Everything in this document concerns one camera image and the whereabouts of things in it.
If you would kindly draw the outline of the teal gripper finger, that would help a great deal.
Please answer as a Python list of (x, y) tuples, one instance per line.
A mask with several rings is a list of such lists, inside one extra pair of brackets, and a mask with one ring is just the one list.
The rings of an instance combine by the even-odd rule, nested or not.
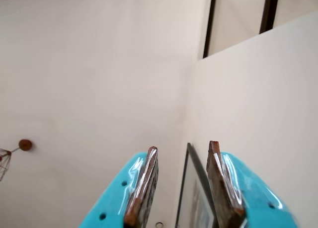
[(114, 177), (81, 228), (145, 228), (159, 176), (158, 149), (134, 155)]
[(297, 228), (286, 204), (236, 156), (209, 142), (206, 165), (217, 228)]

